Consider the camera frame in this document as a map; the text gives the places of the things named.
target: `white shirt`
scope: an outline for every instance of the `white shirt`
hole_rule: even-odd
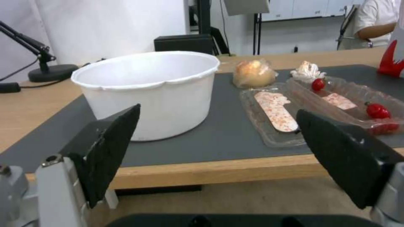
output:
[[[374,25],[386,25],[398,21],[401,0],[365,0],[360,6],[353,26],[356,35],[363,28]],[[373,46],[389,43],[391,34],[370,39]]]

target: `black box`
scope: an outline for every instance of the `black box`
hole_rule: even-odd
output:
[[[213,40],[210,35],[160,36],[154,40],[155,51],[194,51],[213,53]]]

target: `red object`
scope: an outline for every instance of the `red object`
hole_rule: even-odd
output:
[[[320,91],[325,87],[325,83],[323,79],[315,79],[313,83],[311,84],[311,88],[315,91]]]
[[[404,61],[398,63],[394,62],[394,51],[396,49],[397,40],[391,42],[386,52],[381,59],[378,72],[391,75],[394,77],[400,77],[401,71],[404,69]]]
[[[365,103],[367,106],[366,112],[373,119],[385,119],[391,118],[389,110],[387,110],[383,105],[378,103]],[[373,135],[383,135],[389,134],[398,130],[398,124],[382,124],[370,129]]]
[[[398,130],[398,124],[383,124],[376,126],[374,128],[369,129],[370,133],[373,135],[385,135],[389,133],[393,133]]]
[[[365,103],[368,107],[366,108],[366,112],[371,118],[374,119],[384,119],[390,118],[390,112],[382,105],[377,103]]]

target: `lamp base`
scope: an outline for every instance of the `lamp base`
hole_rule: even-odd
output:
[[[28,73],[31,82],[50,82],[57,80],[66,80],[71,77],[72,72],[77,70],[76,65],[52,65],[48,71],[34,69]]]

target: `clear plastic tray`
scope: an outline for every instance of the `clear plastic tray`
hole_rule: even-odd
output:
[[[311,84],[303,83],[296,79],[289,79],[286,82],[288,91],[292,91],[295,100],[305,103],[310,109],[333,118],[335,120],[359,125],[368,129],[372,134],[385,134],[383,126],[398,124],[399,128],[394,132],[402,132],[404,128],[404,103],[392,96],[373,90],[367,86],[347,82],[344,79],[326,77],[326,86],[320,92],[313,92]],[[323,100],[331,93],[337,93],[353,102],[357,107],[342,110],[327,101]],[[385,106],[391,113],[390,119],[371,119],[366,113],[365,102],[379,103]]]
[[[280,93],[286,96],[288,100],[290,100],[290,103],[285,104],[284,107],[294,119],[296,119],[297,111],[304,108],[304,106],[302,106],[299,100],[295,100],[292,97],[284,83],[274,83],[269,87],[241,91],[240,99],[243,107],[247,112],[248,118],[261,135],[264,143],[270,147],[290,147],[305,144],[301,133],[280,132],[272,126],[264,110],[254,98],[254,95],[261,91]]]

